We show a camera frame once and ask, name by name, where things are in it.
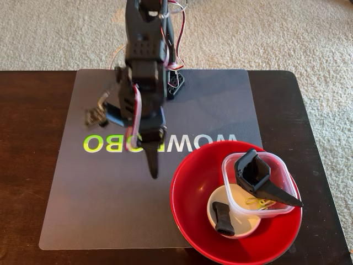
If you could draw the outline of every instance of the red bowl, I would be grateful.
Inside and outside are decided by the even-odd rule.
[[[223,185],[222,161],[234,152],[261,148],[239,141],[203,145],[187,155],[176,169],[170,186],[170,207],[185,239],[207,258],[222,264],[265,264],[285,253],[295,240],[302,208],[265,218],[248,237],[231,240],[219,235],[207,218],[207,201]]]

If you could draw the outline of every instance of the clear plastic container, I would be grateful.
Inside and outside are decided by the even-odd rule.
[[[237,203],[236,201],[234,201],[233,198],[236,198],[236,195],[232,194],[232,189],[230,187],[230,184],[237,183],[234,165],[236,161],[244,154],[245,153],[232,153],[223,160],[222,164],[223,180],[224,185],[226,186],[226,192],[231,212],[248,216],[258,216],[260,218],[272,218],[279,214],[287,214],[291,210],[293,210],[293,206],[281,203],[275,203],[274,205],[270,206],[268,209],[265,210],[247,210],[241,207],[240,202]],[[280,159],[278,156],[274,155],[273,153],[258,152],[258,155],[271,168],[270,180],[273,182],[273,184],[299,199],[299,195],[297,194],[294,186],[295,184],[283,160]]]

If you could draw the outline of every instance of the bowl rim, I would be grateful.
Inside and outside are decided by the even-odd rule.
[[[250,262],[250,263],[234,263],[234,262],[229,262],[229,261],[225,261],[223,259],[220,259],[218,257],[215,257],[215,256],[212,256],[210,254],[208,254],[206,251],[204,251],[201,247],[199,247],[185,232],[185,230],[182,228],[182,226],[180,225],[180,221],[175,213],[175,209],[174,209],[174,206],[173,206],[173,190],[174,190],[174,185],[175,185],[175,176],[179,173],[179,171],[181,170],[181,168],[183,167],[183,165],[190,159],[192,158],[193,156],[195,156],[195,154],[199,153],[200,151],[203,151],[204,149],[206,148],[210,148],[211,145],[223,145],[223,144],[226,144],[228,142],[238,142],[238,143],[242,143],[242,144],[246,144],[249,146],[249,148],[255,148],[256,150],[259,150],[259,151],[265,151],[264,149],[262,149],[261,147],[259,146],[255,146],[255,145],[252,145],[248,142],[243,142],[243,141],[232,141],[232,140],[224,140],[224,141],[219,141],[219,142],[212,142],[212,143],[209,143],[209,144],[205,144],[205,145],[202,145],[199,149],[195,149],[193,150],[191,153],[189,153],[187,156],[184,157],[184,159],[182,160],[182,162],[178,165],[178,167],[176,168],[174,174],[173,174],[173,178],[172,178],[172,181],[170,183],[170,188],[169,188],[169,204],[170,204],[170,208],[172,210],[172,214],[173,214],[173,218],[174,218],[174,221],[179,229],[179,231],[181,232],[181,234],[184,236],[184,238],[187,240],[187,242],[194,248],[196,249],[199,253],[201,253],[203,256],[209,258],[210,260],[212,261],[215,261],[217,263],[220,263],[220,264],[228,264],[228,265],[235,265],[235,264],[246,264],[246,265],[261,265],[261,264],[267,264],[267,263],[270,263],[276,259],[278,259],[279,257],[281,257],[284,253],[287,252],[287,250],[292,246],[292,244],[294,243],[295,239],[297,238],[298,236],[298,233],[299,233],[299,230],[300,230],[300,227],[301,227],[301,223],[302,223],[302,216],[303,216],[303,209],[300,208],[300,220],[299,220],[299,225],[298,225],[298,229],[297,229],[297,232],[295,234],[295,236],[293,237],[293,240],[292,242],[283,250],[283,252],[281,252],[279,255],[277,255],[275,258],[273,257],[269,257],[267,259],[263,259],[261,261],[256,261],[256,262]],[[300,196],[300,193],[299,193],[299,190],[298,190],[298,187],[297,187],[297,184],[295,183],[293,177],[291,176],[291,179],[293,181],[293,184],[295,186],[295,190],[298,194],[298,197],[299,197],[299,200],[301,200],[301,196]]]

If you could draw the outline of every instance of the cable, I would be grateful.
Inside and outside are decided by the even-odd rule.
[[[140,129],[140,121],[141,121],[141,109],[142,109],[142,100],[141,100],[141,94],[140,91],[138,90],[138,85],[134,84],[133,85],[133,90],[135,92],[135,110],[133,114],[133,124],[132,124],[132,134],[130,138],[130,146],[134,149],[137,148],[137,140],[138,140],[138,131]],[[131,127],[128,127],[126,129],[126,142],[125,142],[125,149],[128,150],[128,139],[130,136],[130,131]]]
[[[113,58],[111,59],[110,67],[108,68],[108,70],[112,69],[113,63],[114,63],[114,60],[115,60],[117,54],[118,54],[120,51],[122,51],[123,48],[125,48],[125,46],[126,46],[126,44],[123,44],[123,45],[121,45],[119,48],[117,48],[117,49],[115,50],[114,56],[113,56]]]
[[[168,0],[168,3],[171,3],[171,4],[174,4],[176,6],[179,6],[181,8],[181,12],[183,14],[183,22],[181,24],[181,29],[180,29],[180,34],[179,34],[179,37],[178,37],[178,41],[176,42],[176,48],[175,48],[175,55],[176,57],[179,59],[179,61],[181,62],[181,65],[177,65],[175,62],[172,64],[172,65],[176,65],[176,67],[172,67],[172,65],[169,65],[168,66],[168,69],[169,70],[179,70],[179,69],[182,69],[185,65],[184,61],[180,58],[179,56],[179,47],[180,47],[180,42],[181,42],[181,39],[183,37],[183,34],[184,34],[184,29],[185,29],[185,24],[186,24],[186,16],[185,16],[185,8],[186,6],[188,5],[188,2],[186,1],[186,4],[185,4],[185,8],[180,4],[178,3],[177,1],[175,0]]]
[[[164,36],[164,33],[163,33],[163,28],[161,26],[161,33],[162,33],[162,37],[163,37],[163,41],[165,43],[165,49],[166,49],[166,55],[165,55],[165,59],[164,59],[164,62],[163,62],[163,65],[165,68],[168,68],[168,63],[169,63],[169,47],[168,47],[168,44],[167,44],[167,41],[165,40],[165,36]]]
[[[174,87],[174,88],[178,88],[179,87],[179,77],[178,77],[178,71],[174,71],[175,72],[175,74],[176,74],[176,81],[178,82],[178,84],[177,84],[177,86],[176,87],[174,87],[170,82],[168,82],[168,85],[170,85],[171,87]]]
[[[188,0],[185,1],[185,6],[182,6],[179,2],[177,2],[177,4],[179,4],[179,6],[181,7],[181,10],[174,10],[174,11],[170,11],[168,12],[167,14],[163,15],[163,14],[160,14],[160,17],[161,18],[167,18],[169,17],[171,14],[177,14],[179,12],[182,12],[186,9],[186,7],[188,6]]]

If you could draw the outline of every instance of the mat logo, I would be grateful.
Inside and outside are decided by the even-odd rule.
[[[96,139],[98,141],[98,144],[95,148],[91,148],[88,146],[90,140],[92,139]],[[200,140],[201,139],[206,139],[209,143],[212,143],[213,142],[213,139],[206,135],[206,134],[200,134],[200,135],[196,135],[195,138],[194,138],[194,148],[195,149],[199,149],[200,148]],[[130,146],[130,140],[131,140],[131,137],[128,137],[127,138],[127,146],[128,146],[128,151],[130,152],[134,152],[134,153],[137,153],[137,152],[141,152],[142,151],[142,148],[132,148]],[[217,142],[219,141],[224,141],[224,137],[222,134],[218,134],[217,135]],[[229,135],[229,138],[228,140],[231,140],[231,141],[236,141],[236,137],[234,134],[230,134]],[[117,135],[108,135],[106,137],[106,147],[105,149],[110,152],[110,153],[119,153],[119,152],[122,152],[123,151],[123,146],[124,146],[124,135],[121,135],[121,134],[117,134]],[[89,135],[87,136],[84,141],[83,141],[83,148],[85,149],[86,152],[89,152],[89,153],[96,153],[98,151],[100,151],[102,148],[103,148],[103,145],[104,145],[104,140],[101,136],[99,135]],[[175,134],[172,134],[170,136],[170,139],[169,139],[169,142],[168,142],[168,145],[167,145],[167,152],[172,152],[173,150],[176,150],[177,152],[182,152],[184,147],[186,146],[186,148],[188,149],[189,152],[192,151],[192,144],[191,144],[191,141],[190,141],[190,138],[187,134],[184,134],[182,137],[181,137],[181,140],[178,141],[178,138],[176,137]],[[159,152],[165,152],[165,143],[163,143],[160,148],[158,149]]]

